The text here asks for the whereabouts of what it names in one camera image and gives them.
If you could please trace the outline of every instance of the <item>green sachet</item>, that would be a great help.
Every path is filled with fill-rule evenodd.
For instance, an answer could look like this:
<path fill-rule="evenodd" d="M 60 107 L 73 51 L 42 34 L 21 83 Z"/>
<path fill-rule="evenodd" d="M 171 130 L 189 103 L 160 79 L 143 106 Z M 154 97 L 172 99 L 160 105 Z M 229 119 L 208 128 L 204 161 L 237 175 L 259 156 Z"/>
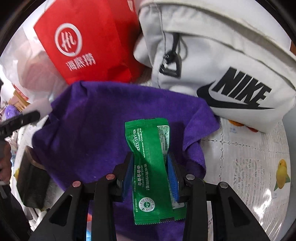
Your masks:
<path fill-rule="evenodd" d="M 126 139 L 134 153 L 133 210 L 135 224 L 153 224 L 185 217 L 168 184 L 165 161 L 169 125 L 164 118 L 126 122 Z"/>

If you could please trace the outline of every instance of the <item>nike swoosh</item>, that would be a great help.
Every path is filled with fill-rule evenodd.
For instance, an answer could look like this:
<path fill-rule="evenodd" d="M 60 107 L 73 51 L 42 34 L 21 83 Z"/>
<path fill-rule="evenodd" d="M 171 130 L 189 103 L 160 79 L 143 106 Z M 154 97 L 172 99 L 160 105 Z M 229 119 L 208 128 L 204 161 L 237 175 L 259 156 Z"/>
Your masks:
<path fill-rule="evenodd" d="M 227 101 L 220 101 L 215 100 L 209 93 L 210 87 L 214 82 L 200 87 L 196 94 L 198 97 L 203 98 L 207 104 L 211 107 L 216 108 L 227 108 L 227 109 L 249 109 L 249 110 L 267 110 L 267 109 L 274 109 L 274 108 L 266 108 L 266 107 L 259 107 L 259 106 L 251 106 L 249 104 L 240 104 L 240 103 L 233 103 Z"/>

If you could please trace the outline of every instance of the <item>purple microfiber cloth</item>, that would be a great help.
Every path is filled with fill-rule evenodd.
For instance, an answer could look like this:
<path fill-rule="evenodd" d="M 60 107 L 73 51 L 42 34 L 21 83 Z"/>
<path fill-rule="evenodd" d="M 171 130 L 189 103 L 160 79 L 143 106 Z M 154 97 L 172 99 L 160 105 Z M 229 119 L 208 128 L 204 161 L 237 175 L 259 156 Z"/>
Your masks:
<path fill-rule="evenodd" d="M 205 176 L 198 141 L 216 131 L 219 122 L 205 100 L 152 87 L 115 82 L 76 82 L 53 103 L 44 127 L 33 136 L 41 164 L 65 190 L 73 181 L 90 183 L 111 173 L 130 151 L 125 122 L 166 118 L 170 151 L 197 177 Z M 132 240 L 182 240 L 184 221 L 135 225 L 129 194 L 114 203 L 116 231 Z"/>

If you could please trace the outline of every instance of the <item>yellow lemon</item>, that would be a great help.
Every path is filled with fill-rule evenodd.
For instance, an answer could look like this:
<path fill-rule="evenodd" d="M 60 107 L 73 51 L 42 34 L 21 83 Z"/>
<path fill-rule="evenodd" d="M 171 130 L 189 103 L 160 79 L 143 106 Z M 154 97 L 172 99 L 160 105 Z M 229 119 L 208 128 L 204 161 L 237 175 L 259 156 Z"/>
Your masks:
<path fill-rule="evenodd" d="M 282 160 L 279 161 L 278 168 L 279 167 L 282 167 L 282 166 L 284 166 L 284 167 L 287 168 L 287 163 L 286 163 L 286 161 L 284 159 L 282 159 Z"/>
<path fill-rule="evenodd" d="M 276 182 L 279 189 L 282 189 L 286 183 L 287 168 L 285 166 L 279 166 L 276 171 Z"/>
<path fill-rule="evenodd" d="M 15 177 L 15 179 L 16 180 L 18 180 L 18 174 L 19 174 L 19 172 L 20 172 L 20 169 L 18 168 L 16 171 L 15 171 L 15 173 L 14 173 L 14 177 Z"/>

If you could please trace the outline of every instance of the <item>circular logo on packet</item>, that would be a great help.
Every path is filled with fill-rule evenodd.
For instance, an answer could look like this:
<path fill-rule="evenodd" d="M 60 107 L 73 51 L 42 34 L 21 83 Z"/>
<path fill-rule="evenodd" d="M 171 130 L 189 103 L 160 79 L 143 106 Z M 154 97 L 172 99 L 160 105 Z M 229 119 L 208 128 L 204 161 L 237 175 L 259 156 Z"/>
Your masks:
<path fill-rule="evenodd" d="M 139 208 L 144 212 L 151 212 L 155 208 L 155 203 L 151 198 L 143 197 L 139 201 Z"/>
<path fill-rule="evenodd" d="M 81 33 L 71 23 L 63 23 L 57 28 L 54 41 L 58 50 L 68 57 L 78 55 L 82 49 Z"/>

